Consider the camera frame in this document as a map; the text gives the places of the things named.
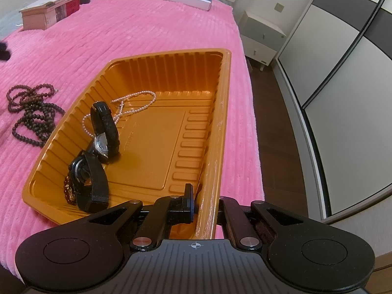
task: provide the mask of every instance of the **metal screw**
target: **metal screw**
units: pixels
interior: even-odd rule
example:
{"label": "metal screw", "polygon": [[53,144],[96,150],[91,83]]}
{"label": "metal screw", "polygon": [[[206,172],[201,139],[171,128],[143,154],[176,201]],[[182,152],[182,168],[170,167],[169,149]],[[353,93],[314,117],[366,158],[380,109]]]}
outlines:
{"label": "metal screw", "polygon": [[251,246],[256,246],[260,243],[259,240],[257,240],[255,237],[251,237],[251,236],[247,236],[247,237],[243,237],[240,240],[240,243],[243,246],[247,246],[247,247],[251,247]]}
{"label": "metal screw", "polygon": [[132,243],[136,246],[149,246],[152,241],[149,237],[140,236],[136,239],[133,239]]}

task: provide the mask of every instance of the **white nightstand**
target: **white nightstand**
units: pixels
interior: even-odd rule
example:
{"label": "white nightstand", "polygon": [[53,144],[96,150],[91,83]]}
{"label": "white nightstand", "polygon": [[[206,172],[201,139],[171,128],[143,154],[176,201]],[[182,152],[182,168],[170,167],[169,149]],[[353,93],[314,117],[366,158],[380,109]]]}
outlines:
{"label": "white nightstand", "polygon": [[277,25],[248,11],[244,12],[238,27],[245,55],[260,62],[260,70],[263,70],[283,46],[286,35]]}

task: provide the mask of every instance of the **pearl necklace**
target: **pearl necklace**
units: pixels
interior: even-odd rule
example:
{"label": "pearl necklace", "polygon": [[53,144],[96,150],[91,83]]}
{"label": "pearl necklace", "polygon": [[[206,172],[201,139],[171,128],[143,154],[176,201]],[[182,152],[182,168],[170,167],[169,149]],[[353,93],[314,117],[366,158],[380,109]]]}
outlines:
{"label": "pearl necklace", "polygon": [[[140,107],[138,109],[131,108],[131,110],[129,110],[127,112],[123,112],[124,101],[130,99],[131,97],[139,96],[139,95],[142,95],[142,94],[149,94],[149,95],[151,95],[152,96],[152,100],[147,105],[144,105],[143,107]],[[133,114],[136,114],[138,112],[141,112],[142,110],[147,109],[148,106],[150,106],[153,102],[155,102],[155,100],[156,100],[156,94],[154,92],[152,92],[152,91],[149,91],[149,90],[142,90],[140,92],[132,93],[132,94],[126,95],[124,97],[120,97],[120,98],[112,100],[111,103],[116,103],[116,102],[119,102],[119,101],[121,102],[120,103],[119,113],[117,115],[114,115],[114,117],[113,117],[114,123],[117,124],[117,122],[120,120],[121,116],[128,115],[128,114],[132,114],[133,115]],[[84,121],[89,116],[90,116],[90,114],[87,114],[86,116],[83,117],[83,119],[82,119],[82,128],[83,128],[84,132],[87,135],[89,135],[91,138],[94,138],[94,135],[87,130],[87,128],[86,128],[86,126],[84,124]]]}

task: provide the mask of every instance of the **light switch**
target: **light switch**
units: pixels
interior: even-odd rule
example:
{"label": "light switch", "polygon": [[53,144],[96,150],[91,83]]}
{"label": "light switch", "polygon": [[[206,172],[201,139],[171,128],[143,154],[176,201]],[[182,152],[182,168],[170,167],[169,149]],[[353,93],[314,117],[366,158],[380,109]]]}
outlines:
{"label": "light switch", "polygon": [[280,3],[277,3],[275,5],[275,10],[278,11],[278,12],[282,12],[284,7],[285,7],[284,5],[281,5]]}

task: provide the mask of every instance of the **pink fleece blanket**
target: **pink fleece blanket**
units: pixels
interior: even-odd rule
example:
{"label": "pink fleece blanket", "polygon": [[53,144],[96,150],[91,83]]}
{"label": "pink fleece blanket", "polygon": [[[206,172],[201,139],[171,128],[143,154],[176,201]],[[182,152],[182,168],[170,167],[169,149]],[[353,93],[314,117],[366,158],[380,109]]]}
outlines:
{"label": "pink fleece blanket", "polygon": [[16,84],[53,84],[52,98],[67,110],[96,74],[115,58],[169,50],[226,48],[232,52],[229,111],[221,195],[248,205],[263,199],[252,88],[232,8],[213,0],[210,11],[164,0],[92,0],[46,31],[14,32],[0,63],[0,262],[13,274],[15,251],[30,235],[53,227],[23,201],[21,191],[40,148],[16,140],[23,114],[7,111]]}

